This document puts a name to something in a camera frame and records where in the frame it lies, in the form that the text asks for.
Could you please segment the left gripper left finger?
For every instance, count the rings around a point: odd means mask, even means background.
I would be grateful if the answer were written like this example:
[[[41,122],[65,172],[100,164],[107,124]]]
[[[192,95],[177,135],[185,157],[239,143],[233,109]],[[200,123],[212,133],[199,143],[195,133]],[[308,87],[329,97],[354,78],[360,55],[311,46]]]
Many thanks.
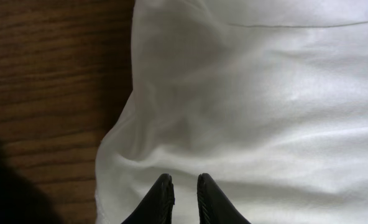
[[[174,204],[172,177],[162,174],[122,224],[171,224]]]

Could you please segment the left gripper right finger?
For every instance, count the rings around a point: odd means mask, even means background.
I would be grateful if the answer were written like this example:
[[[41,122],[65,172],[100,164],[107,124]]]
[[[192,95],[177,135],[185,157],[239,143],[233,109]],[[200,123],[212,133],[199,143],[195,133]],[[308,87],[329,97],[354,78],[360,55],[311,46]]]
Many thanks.
[[[198,176],[197,201],[200,224],[251,224],[207,173]]]

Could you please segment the white printed t-shirt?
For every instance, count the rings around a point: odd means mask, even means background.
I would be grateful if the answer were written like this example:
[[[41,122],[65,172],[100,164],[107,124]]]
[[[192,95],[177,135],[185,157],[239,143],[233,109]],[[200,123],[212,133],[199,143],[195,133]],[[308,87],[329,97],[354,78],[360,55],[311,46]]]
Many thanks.
[[[251,223],[368,223],[368,0],[136,1],[132,93],[96,157],[98,223],[209,173]]]

